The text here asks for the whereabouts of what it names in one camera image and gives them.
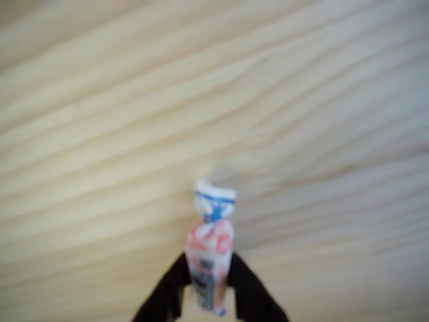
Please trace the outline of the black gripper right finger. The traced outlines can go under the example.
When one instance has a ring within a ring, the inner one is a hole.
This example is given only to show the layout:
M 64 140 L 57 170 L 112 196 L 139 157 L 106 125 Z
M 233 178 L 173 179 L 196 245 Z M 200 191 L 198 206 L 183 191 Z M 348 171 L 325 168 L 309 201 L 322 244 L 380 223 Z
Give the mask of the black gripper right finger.
M 257 275 L 234 252 L 227 285 L 235 291 L 238 320 L 247 322 L 288 322 L 288 316 L 267 291 Z

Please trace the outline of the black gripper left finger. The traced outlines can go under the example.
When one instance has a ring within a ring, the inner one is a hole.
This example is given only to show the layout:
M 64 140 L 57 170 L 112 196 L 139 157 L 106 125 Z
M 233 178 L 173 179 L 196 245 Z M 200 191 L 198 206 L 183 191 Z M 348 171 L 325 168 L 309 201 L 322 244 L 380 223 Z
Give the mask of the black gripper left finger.
M 133 322 L 175 321 L 182 314 L 184 288 L 191 283 L 185 253 L 182 253 L 140 306 Z

